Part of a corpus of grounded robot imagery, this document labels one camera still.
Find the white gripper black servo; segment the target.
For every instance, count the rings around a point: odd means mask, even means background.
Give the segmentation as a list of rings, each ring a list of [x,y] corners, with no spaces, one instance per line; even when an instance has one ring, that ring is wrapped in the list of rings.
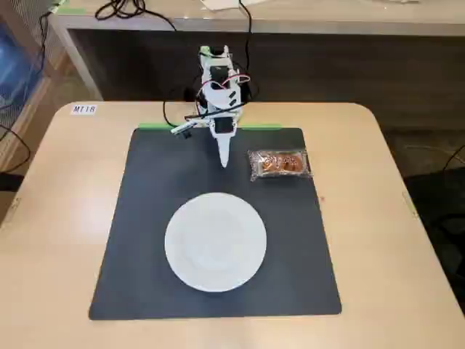
[[[230,142],[236,134],[237,127],[237,117],[213,117],[209,121],[210,132],[213,138],[217,139],[219,158],[223,168],[227,167],[230,156]]]

